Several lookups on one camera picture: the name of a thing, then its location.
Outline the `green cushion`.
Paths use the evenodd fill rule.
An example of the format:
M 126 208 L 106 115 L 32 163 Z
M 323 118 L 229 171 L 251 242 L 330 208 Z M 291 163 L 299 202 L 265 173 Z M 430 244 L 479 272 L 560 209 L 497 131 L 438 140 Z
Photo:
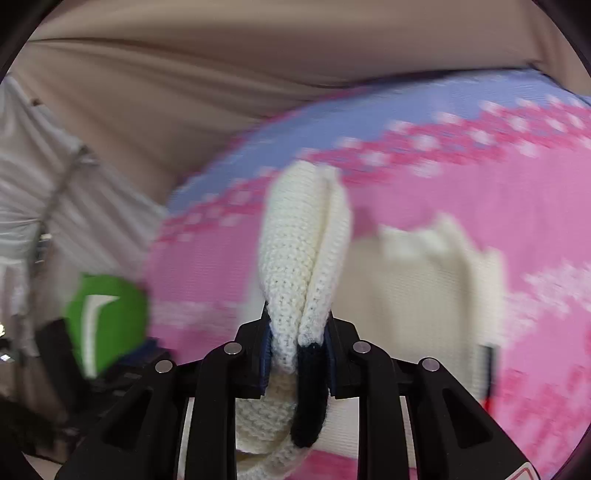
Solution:
M 145 342 L 147 297 L 123 278 L 84 274 L 64 322 L 81 373 L 93 380 Z

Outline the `white pleated curtain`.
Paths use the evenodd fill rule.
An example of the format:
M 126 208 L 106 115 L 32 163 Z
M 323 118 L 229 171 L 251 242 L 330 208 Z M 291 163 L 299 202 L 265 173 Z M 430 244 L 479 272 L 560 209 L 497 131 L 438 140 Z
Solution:
M 17 349 L 84 274 L 139 282 L 163 208 L 101 162 L 17 81 L 1 83 L 1 323 Z

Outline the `white knit sweater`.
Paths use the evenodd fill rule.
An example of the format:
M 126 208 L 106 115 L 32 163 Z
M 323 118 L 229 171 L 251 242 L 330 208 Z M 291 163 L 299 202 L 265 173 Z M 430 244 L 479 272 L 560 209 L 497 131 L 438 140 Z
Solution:
M 335 168 L 298 161 L 273 182 L 253 293 L 270 315 L 270 384 L 262 399 L 236 404 L 239 478 L 283 479 L 308 456 L 290 435 L 304 405 L 301 353 L 321 347 L 332 315 L 394 357 L 437 358 L 474 397 L 486 396 L 505 293 L 501 253 L 477 248 L 447 213 L 413 230 L 352 232 Z

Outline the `beige bed sheet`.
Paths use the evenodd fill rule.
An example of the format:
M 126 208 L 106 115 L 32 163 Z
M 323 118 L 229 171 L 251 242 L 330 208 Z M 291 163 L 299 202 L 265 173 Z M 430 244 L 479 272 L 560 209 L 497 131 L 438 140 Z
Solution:
M 535 66 L 590 90 L 586 1 L 64 1 L 11 75 L 156 201 L 235 133 L 399 74 Z

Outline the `pink floral bed quilt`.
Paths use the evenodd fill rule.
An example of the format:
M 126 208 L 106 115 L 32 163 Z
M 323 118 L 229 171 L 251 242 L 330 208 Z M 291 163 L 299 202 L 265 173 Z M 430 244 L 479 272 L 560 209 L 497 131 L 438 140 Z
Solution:
M 551 478 L 590 421 L 590 104 L 534 70 L 389 82 L 235 139 L 171 196 L 150 333 L 186 363 L 259 317 L 266 190 L 339 169 L 355 220 L 332 310 L 438 358 Z

